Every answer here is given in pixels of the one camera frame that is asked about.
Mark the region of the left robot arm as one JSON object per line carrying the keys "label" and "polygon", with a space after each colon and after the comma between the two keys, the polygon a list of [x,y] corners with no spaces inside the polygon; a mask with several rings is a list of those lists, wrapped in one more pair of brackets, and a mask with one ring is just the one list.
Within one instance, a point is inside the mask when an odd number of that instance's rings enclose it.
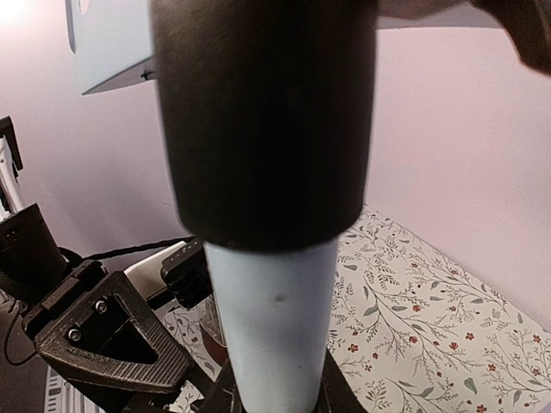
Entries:
{"label": "left robot arm", "polygon": [[1,288],[38,356],[107,412],[159,412],[193,362],[121,271],[70,268],[37,205],[1,223]]}

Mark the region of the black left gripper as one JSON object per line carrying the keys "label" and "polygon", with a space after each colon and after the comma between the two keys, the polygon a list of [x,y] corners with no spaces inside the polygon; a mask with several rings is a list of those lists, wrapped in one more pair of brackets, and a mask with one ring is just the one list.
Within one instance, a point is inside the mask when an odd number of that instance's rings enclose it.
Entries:
{"label": "black left gripper", "polygon": [[38,354],[79,383],[170,394],[194,366],[122,272],[76,266],[22,320]]}

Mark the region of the light blue music stand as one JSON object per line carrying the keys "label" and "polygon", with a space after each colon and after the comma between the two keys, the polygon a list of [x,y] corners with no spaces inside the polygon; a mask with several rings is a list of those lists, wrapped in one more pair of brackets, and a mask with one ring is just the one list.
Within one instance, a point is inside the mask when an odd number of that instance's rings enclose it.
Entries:
{"label": "light blue music stand", "polygon": [[248,412],[311,412],[339,236],[368,173],[380,18],[451,1],[69,1],[83,94],[155,79]]}

